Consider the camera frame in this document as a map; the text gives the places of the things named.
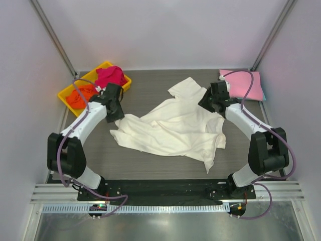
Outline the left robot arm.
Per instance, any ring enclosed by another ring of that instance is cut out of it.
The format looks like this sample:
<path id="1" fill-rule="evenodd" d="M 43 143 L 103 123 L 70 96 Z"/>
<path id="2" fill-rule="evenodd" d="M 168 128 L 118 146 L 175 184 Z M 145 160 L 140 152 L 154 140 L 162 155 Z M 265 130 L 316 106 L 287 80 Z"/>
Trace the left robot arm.
<path id="1" fill-rule="evenodd" d="M 85 100 L 85 109 L 60 133 L 51 133 L 47 141 L 47 167 L 60 175 L 65 187 L 75 183 L 94 200 L 106 196 L 105 179 L 87 166 L 83 145 L 96 126 L 105 119 L 113 123 L 124 118 L 121 107 L 123 88 L 109 83 L 105 89 Z"/>

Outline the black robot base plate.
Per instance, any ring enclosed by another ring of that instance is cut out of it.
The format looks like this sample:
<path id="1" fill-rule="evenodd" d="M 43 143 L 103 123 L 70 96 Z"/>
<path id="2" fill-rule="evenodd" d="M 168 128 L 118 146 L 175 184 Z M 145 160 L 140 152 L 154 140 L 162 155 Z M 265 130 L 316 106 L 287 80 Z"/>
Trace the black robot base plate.
<path id="1" fill-rule="evenodd" d="M 255 199 L 253 185 L 235 187 L 227 179 L 104 180 L 103 196 L 127 195 L 128 205 L 178 205 L 184 202 Z"/>

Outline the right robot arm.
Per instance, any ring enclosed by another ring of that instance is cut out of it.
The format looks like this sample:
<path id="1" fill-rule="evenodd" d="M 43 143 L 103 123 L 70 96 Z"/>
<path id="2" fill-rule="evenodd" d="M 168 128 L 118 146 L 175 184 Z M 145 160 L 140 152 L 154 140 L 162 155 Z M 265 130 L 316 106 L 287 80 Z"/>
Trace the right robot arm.
<path id="1" fill-rule="evenodd" d="M 247 164 L 227 178 L 229 197 L 241 198 L 254 181 L 289 165 L 285 130 L 266 126 L 241 100 L 231 98 L 225 82 L 211 83 L 198 105 L 232 122 L 250 140 Z"/>

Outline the white t shirt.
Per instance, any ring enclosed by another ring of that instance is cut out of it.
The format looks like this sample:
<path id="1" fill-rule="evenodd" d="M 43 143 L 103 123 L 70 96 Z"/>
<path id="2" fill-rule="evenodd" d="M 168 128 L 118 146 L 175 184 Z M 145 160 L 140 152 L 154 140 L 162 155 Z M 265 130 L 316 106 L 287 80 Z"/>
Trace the white t shirt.
<path id="1" fill-rule="evenodd" d="M 226 147 L 224 118 L 200 107 L 206 89 L 191 77 L 168 90 L 172 96 L 142 117 L 126 114 L 111 130 L 119 146 L 159 156 L 186 156 L 209 171 Z"/>

